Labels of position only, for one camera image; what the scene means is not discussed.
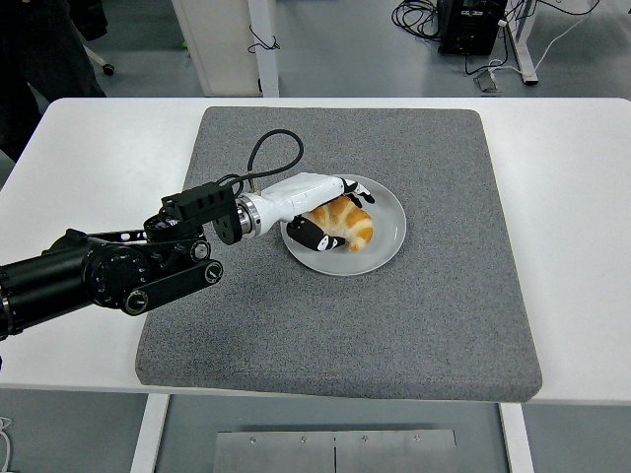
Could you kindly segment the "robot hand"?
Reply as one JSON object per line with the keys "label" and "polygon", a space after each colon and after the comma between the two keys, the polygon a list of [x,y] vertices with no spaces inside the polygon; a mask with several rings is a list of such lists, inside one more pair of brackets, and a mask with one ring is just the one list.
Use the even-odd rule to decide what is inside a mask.
{"label": "robot hand", "polygon": [[258,193],[243,194],[237,208],[246,237],[262,236],[284,222],[287,236],[310,250],[346,245],[358,252],[375,232],[363,202],[373,204],[375,199],[356,180],[302,172]]}

